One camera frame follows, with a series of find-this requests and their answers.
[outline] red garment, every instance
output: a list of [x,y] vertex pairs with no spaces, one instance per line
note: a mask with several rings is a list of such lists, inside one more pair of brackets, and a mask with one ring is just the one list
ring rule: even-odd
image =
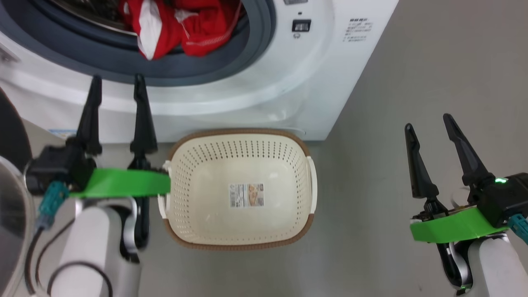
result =
[[183,28],[174,8],[163,0],[121,0],[119,10],[136,32],[139,51],[147,60],[159,59],[181,43]]
[[240,0],[174,0],[174,4],[184,30],[182,48],[195,56],[206,55],[229,41],[242,7]]
[[229,41],[237,24],[240,0],[120,0],[126,24],[138,35],[140,52],[159,59],[182,43],[187,55],[203,56]]

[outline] front-loading washing machine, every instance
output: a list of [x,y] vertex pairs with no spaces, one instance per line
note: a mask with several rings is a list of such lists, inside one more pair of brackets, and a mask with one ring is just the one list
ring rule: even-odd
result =
[[[76,131],[91,76],[103,78],[103,143],[130,142],[142,73],[157,138],[215,128],[286,129],[324,140],[398,0],[242,0],[230,41],[204,57],[147,61],[137,36],[79,3],[0,0],[0,87],[51,133]],[[109,5],[117,0],[108,0]]]

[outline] sticker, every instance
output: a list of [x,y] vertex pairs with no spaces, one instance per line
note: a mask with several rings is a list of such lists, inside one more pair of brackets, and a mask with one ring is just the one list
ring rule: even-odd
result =
[[229,184],[229,202],[232,208],[264,206],[264,184]]
[[351,18],[343,36],[343,42],[366,41],[367,35],[372,31],[372,22],[368,18]]
[[66,139],[70,136],[75,136],[77,134],[77,130],[68,130],[68,129],[49,129],[48,130],[51,134],[58,136],[62,139]]
[[291,5],[291,4],[301,4],[306,3],[308,0],[284,0],[284,4]]

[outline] laundry basket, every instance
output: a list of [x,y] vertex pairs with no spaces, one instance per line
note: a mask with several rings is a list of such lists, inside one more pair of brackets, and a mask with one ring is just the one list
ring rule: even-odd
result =
[[183,246],[249,250],[287,245],[308,232],[317,177],[306,145],[268,129],[203,132],[179,141],[159,197],[167,231]]

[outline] green mounting plate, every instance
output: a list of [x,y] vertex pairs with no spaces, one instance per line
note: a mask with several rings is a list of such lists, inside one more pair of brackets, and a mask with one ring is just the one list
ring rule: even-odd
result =
[[95,169],[83,192],[70,193],[74,198],[149,197],[171,191],[168,175],[144,170],[116,168]]
[[490,225],[476,207],[451,216],[411,224],[412,237],[416,241],[436,244],[475,239],[505,230],[508,227],[497,229]]

